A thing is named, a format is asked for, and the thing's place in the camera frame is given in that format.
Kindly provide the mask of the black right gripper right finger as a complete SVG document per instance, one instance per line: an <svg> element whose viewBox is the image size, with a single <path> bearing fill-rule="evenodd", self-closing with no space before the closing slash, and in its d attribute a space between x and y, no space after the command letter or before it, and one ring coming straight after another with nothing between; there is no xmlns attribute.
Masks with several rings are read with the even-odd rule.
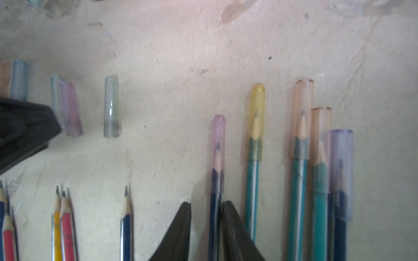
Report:
<svg viewBox="0 0 418 261"><path fill-rule="evenodd" d="M231 201L222 203L222 230L225 261L265 261Z"/></svg>

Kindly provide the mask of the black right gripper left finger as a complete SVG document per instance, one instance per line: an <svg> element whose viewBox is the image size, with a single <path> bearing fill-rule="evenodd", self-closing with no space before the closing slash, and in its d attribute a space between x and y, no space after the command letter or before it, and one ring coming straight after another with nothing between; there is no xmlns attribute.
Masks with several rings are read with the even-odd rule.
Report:
<svg viewBox="0 0 418 261"><path fill-rule="evenodd" d="M149 261L188 261L191 221L191 204L183 202Z"/></svg>

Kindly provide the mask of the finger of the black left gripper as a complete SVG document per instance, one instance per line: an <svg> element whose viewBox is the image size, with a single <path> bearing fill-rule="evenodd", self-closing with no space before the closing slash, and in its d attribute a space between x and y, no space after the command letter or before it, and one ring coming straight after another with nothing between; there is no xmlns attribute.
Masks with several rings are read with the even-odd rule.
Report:
<svg viewBox="0 0 418 261"><path fill-rule="evenodd" d="M50 107L1 98L1 174L48 148L61 131Z"/></svg>

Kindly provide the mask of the pink purple pencil cap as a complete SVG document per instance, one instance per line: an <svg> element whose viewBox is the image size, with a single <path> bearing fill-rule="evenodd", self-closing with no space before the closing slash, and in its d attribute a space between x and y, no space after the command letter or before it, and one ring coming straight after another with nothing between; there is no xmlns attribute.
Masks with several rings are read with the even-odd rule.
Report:
<svg viewBox="0 0 418 261"><path fill-rule="evenodd" d="M76 89L67 80L60 83L62 93L62 108L67 135L77 137L83 133Z"/></svg>

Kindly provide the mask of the orange clear pencil cap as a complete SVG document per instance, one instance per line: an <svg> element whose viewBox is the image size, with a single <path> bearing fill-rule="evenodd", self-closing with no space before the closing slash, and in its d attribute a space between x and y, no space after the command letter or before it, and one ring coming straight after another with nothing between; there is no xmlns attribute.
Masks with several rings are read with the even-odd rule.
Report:
<svg viewBox="0 0 418 261"><path fill-rule="evenodd" d="M0 85L1 85L1 98L10 98L10 65L1 59L1 78L0 78Z"/></svg>

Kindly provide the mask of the blue pencil orange cap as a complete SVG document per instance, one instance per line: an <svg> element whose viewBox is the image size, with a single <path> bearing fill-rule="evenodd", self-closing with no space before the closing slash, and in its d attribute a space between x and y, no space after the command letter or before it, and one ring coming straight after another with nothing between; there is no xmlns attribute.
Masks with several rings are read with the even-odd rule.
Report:
<svg viewBox="0 0 418 261"><path fill-rule="evenodd" d="M0 257L1 257L1 261L4 261L4 250L3 250L3 223L4 223L4 217L6 215L7 212L7 208L8 208L8 199L6 196L6 192L3 186L3 183L1 181L0 184L0 229L1 229L1 239L0 239Z"/></svg>

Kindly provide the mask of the clear greenish pencil cap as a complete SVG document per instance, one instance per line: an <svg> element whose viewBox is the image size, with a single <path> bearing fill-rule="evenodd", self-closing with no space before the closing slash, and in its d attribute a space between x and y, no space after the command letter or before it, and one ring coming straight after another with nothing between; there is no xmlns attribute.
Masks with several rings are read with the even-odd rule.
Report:
<svg viewBox="0 0 418 261"><path fill-rule="evenodd" d="M119 136L119 78L116 75L106 77L103 136Z"/></svg>

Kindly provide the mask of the red pencil purple cap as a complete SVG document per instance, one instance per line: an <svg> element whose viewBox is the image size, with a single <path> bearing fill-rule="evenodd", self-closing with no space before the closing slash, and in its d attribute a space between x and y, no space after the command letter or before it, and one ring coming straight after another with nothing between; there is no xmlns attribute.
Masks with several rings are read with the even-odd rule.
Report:
<svg viewBox="0 0 418 261"><path fill-rule="evenodd" d="M59 220L63 260L78 261L72 209L65 191L62 192Z"/></svg>

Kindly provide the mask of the yellow striped pencil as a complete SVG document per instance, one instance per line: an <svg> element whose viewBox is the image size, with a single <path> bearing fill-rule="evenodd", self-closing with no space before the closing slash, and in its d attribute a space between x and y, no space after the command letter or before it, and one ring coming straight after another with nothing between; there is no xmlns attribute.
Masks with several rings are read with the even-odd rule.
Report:
<svg viewBox="0 0 418 261"><path fill-rule="evenodd" d="M61 243L61 228L60 228L60 210L61 210L61 196L59 186L56 187L55 204L52 211L52 237L51 237L51 260L62 261L62 243Z"/></svg>

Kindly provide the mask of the red pencil blue cap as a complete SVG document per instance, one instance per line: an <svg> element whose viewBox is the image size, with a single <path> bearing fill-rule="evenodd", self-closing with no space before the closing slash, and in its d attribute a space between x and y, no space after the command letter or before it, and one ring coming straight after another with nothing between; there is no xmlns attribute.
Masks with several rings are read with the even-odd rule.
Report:
<svg viewBox="0 0 418 261"><path fill-rule="evenodd" d="M15 227L12 217L5 213L2 227L2 249L4 261L18 261L18 252L15 238Z"/></svg>

